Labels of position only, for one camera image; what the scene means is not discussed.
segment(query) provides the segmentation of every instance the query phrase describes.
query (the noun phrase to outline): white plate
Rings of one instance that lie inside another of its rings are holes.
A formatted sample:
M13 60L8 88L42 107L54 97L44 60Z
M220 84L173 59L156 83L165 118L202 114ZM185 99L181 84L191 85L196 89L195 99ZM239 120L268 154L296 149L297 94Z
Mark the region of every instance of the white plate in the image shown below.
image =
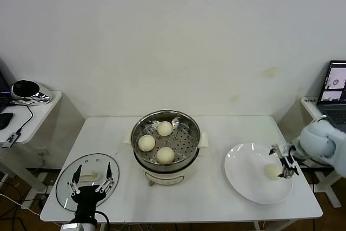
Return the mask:
M254 143L233 147L225 158L225 172L232 186L244 197L260 204L277 204L292 189L291 179L271 180L264 173L264 166L277 163L277 155L269 155L269 147Z

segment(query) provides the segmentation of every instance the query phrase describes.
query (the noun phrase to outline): stain on wall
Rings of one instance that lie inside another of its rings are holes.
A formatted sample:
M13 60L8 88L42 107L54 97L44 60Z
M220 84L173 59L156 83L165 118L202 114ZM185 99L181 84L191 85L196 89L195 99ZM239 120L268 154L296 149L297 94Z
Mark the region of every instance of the stain on wall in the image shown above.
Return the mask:
M241 95L235 94L235 95L232 95L229 100L230 100L231 103L235 103L235 102L239 101L240 98L241 98Z
M264 78L275 78L277 75L277 67L270 67L261 71L261 76Z

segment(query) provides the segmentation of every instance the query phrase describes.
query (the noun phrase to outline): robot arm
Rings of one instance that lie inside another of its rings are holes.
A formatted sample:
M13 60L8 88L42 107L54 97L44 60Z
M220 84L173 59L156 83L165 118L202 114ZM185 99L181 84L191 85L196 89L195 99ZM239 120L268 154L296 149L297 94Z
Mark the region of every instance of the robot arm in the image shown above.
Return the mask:
M269 154L276 153L283 166L279 177L291 178L298 174L295 159L316 159L332 165L341 176L346 176L346 134L334 128L325 116L313 120L292 143L274 145Z
M62 225L63 231L95 231L97 221L95 219L96 205L103 200L114 185L110 162L107 167L106 179L102 185L78 186L82 165L73 174L71 182L67 185L71 190L71 198L77 203L75 218L69 224Z

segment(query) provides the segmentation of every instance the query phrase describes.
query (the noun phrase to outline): white table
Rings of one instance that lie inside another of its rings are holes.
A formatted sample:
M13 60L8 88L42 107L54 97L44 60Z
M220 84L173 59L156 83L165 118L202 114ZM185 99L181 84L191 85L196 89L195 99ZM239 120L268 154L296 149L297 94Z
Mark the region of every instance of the white table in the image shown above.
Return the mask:
M139 118L89 118L86 120L63 166L92 153L112 156L119 165L119 183L110 198L98 207L113 223L160 222L251 222L285 220L268 230L282 230L297 219L322 216L322 210L304 175L295 176L287 199L276 205L256 204L242 197L228 182L223 170L226 153L235 145L255 142L265 146L284 143L270 116L194 117L209 137L208 151L198 157L199 170L190 179L174 186L149 186L123 140ZM41 213L41 220L69 222L73 212L62 208L55 186ZM102 216L96 215L99 222Z
M318 97L302 97L301 103L304 108L310 114L312 119L318 118L323 115L323 113L317 108ZM341 208L340 200L335 195L333 188L331 187L335 182L340 180L342 176L338 175L336 171L331 172L327 177L324 176L323 172L316 171L316 177L320 181L315 184L315 193L325 193L334 208Z
M53 95L53 99L47 104L30 106L34 116L23 127L21 136L17 139L13 146L28 143L32 139L44 120L62 97L62 93L60 91L53 91ZM13 112L14 116L9 125L5 129L0 130L0 142L6 141L10 134L16 132L31 116L28 109L23 106L7 107L2 111L2 113L7 112ZM0 163L4 167L4 171L7 173L5 174L3 180L8 177L8 174L10 174L10 176L16 174L27 184L33 187L26 197L27 200L35 198L37 193L45 192L46 186L42 183L42 181L47 176L47 173L41 173L38 178L33 176L32 173L27 171L26 168L21 164L20 160L11 152L11 148L0 149ZM30 206L31 204L32 201L25 201L24 203L25 206Z

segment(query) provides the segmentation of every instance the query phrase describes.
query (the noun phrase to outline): laptop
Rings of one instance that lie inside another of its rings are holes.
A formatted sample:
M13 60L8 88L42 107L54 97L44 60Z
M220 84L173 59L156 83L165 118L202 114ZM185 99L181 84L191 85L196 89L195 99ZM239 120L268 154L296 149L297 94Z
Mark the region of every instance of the laptop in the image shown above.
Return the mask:
M317 107L329 122L346 132L346 61L330 61Z
M10 86L0 72L0 112L11 102Z

